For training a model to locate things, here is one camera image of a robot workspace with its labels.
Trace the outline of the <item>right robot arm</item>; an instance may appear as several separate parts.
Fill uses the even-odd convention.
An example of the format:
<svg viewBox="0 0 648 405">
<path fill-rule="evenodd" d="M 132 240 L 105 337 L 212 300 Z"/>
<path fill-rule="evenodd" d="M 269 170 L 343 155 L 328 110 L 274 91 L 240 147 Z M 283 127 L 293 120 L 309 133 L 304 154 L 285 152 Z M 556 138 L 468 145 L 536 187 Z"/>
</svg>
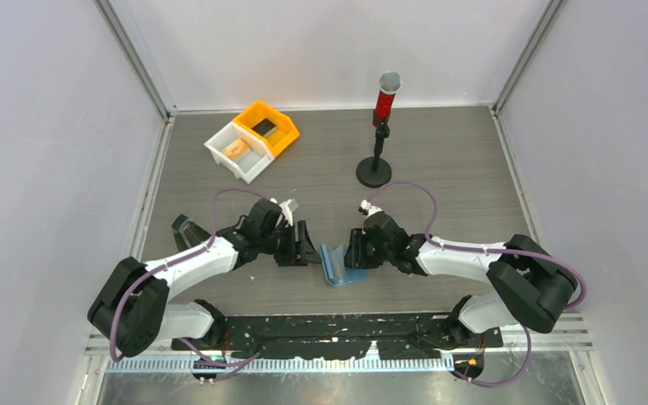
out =
<svg viewBox="0 0 648 405">
<path fill-rule="evenodd" d="M 518 323 L 549 333 L 571 304 L 581 282 L 525 235 L 492 245 L 458 243 L 429 234 L 409 234 L 385 212 L 352 229 L 343 263 L 374 269 L 388 263 L 405 274 L 452 276 L 487 284 L 491 292 L 462 300 L 451 312 L 448 335 L 469 346 L 481 333 Z"/>
</svg>

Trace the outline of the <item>blue leather card holder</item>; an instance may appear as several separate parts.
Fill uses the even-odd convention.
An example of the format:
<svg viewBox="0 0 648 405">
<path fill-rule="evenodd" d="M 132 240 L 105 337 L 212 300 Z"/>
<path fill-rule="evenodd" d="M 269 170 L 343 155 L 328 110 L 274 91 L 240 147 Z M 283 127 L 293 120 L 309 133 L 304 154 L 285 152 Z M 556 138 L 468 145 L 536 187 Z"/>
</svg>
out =
<svg viewBox="0 0 648 405">
<path fill-rule="evenodd" d="M 320 244 L 321 265 L 325 280 L 333 287 L 342 287 L 350 284 L 363 283 L 367 280 L 364 269 L 351 268 L 344 263 L 346 246 L 340 245 L 331 248 Z"/>
</svg>

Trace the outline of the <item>black card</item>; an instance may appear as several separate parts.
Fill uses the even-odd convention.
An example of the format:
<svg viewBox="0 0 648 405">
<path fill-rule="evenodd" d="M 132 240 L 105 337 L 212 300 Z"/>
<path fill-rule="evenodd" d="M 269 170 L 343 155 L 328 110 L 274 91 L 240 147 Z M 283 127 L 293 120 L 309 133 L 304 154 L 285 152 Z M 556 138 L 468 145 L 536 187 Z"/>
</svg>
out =
<svg viewBox="0 0 648 405">
<path fill-rule="evenodd" d="M 265 118 L 254 125 L 251 129 L 259 136 L 268 138 L 277 131 L 277 126 L 272 121 Z"/>
</svg>

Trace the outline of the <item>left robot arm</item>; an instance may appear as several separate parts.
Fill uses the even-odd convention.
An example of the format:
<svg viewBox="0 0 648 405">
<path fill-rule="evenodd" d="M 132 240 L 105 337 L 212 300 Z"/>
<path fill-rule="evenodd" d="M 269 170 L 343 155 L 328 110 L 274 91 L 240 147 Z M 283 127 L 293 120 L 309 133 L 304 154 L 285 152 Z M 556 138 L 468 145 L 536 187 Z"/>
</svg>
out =
<svg viewBox="0 0 648 405">
<path fill-rule="evenodd" d="M 133 256 L 120 260 L 87 314 L 108 339 L 111 358 L 135 357 L 164 339 L 221 348 L 224 314 L 206 300 L 176 304 L 174 298 L 260 255 L 273 257 L 280 267 L 321 263 L 305 221 L 294 220 L 295 209 L 294 200 L 260 199 L 234 225 L 214 234 L 182 214 L 172 224 L 178 253 L 148 262 Z"/>
</svg>

